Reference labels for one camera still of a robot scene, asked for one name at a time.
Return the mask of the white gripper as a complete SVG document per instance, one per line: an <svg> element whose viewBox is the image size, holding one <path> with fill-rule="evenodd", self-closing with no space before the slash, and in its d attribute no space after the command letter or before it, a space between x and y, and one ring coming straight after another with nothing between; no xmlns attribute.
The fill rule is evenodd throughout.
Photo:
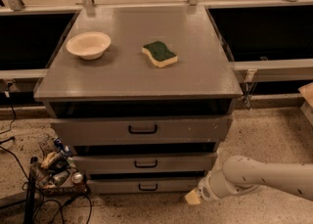
<svg viewBox="0 0 313 224"><path fill-rule="evenodd" d="M193 189L185 196L187 204L201 204L201 198L205 202L219 201L229 193L225 176L221 170L208 172L200 180L198 189Z"/></svg>

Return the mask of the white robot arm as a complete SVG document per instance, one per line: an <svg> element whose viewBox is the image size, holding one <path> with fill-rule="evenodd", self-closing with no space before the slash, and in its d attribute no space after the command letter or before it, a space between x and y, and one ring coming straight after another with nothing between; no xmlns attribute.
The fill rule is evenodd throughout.
<svg viewBox="0 0 313 224"><path fill-rule="evenodd" d="M250 157L228 157L185 196L187 204L220 201L258 192L263 187L313 200L313 164L267 163Z"/></svg>

